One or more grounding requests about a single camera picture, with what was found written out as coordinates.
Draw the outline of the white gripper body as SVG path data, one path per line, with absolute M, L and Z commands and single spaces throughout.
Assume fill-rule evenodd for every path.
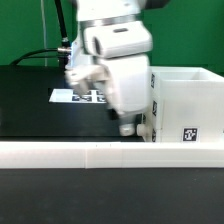
M 108 74 L 105 96 L 119 115 L 144 112 L 149 105 L 152 36 L 141 21 L 86 28 L 87 52 Z

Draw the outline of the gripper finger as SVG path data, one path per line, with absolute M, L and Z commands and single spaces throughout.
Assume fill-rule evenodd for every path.
M 122 136 L 131 136 L 135 133 L 135 114 L 124 114 L 119 117 L 119 131 Z

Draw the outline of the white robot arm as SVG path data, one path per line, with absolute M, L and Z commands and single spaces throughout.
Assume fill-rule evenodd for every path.
M 102 91 L 117 113 L 123 136 L 135 132 L 135 118 L 149 107 L 151 33 L 140 13 L 170 0 L 76 0 L 78 32 L 65 67 L 68 84 L 84 95 Z

